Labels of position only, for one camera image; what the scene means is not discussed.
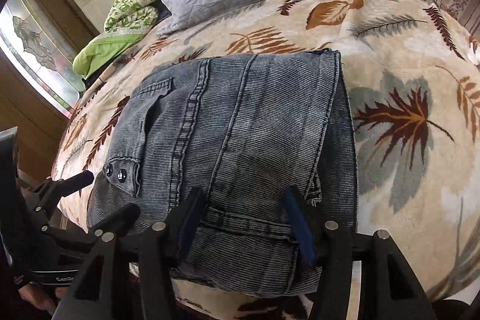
button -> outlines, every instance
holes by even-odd
[[[122,168],[119,172],[118,172],[118,175],[117,175],[117,178],[118,180],[123,183],[127,180],[127,170],[125,170],[124,168]]]
[[[106,167],[106,176],[112,176],[113,174],[113,165],[112,163],[109,163],[109,165]]]

bedspread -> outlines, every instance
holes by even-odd
[[[162,23],[78,102],[54,179],[101,170],[131,92],[159,64],[330,47],[342,53],[357,133],[358,231],[387,229],[431,299],[480,275],[480,52],[431,0],[267,0],[157,37]],[[90,191],[60,204],[84,229]],[[303,319],[311,307],[304,296],[258,299],[186,281],[175,289],[182,304],[218,319]],[[355,272],[350,318],[358,293]]]

metal screw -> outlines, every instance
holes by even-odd
[[[114,234],[112,234],[111,232],[107,232],[107,233],[103,234],[102,240],[105,243],[108,243],[109,241],[112,241],[114,237],[115,237]]]
[[[386,240],[390,237],[390,233],[388,233],[388,231],[386,231],[385,229],[379,229],[377,231],[377,235],[379,238],[383,239],[383,240]]]
[[[166,227],[167,225],[163,221],[158,221],[152,225],[152,229],[157,232],[163,231]]]
[[[330,220],[325,223],[325,228],[334,231],[335,229],[338,229],[338,224],[335,221]]]

stained glass design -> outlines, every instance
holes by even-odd
[[[85,91],[71,65],[76,52],[34,0],[8,0],[0,12],[0,47],[28,82],[65,116]]]

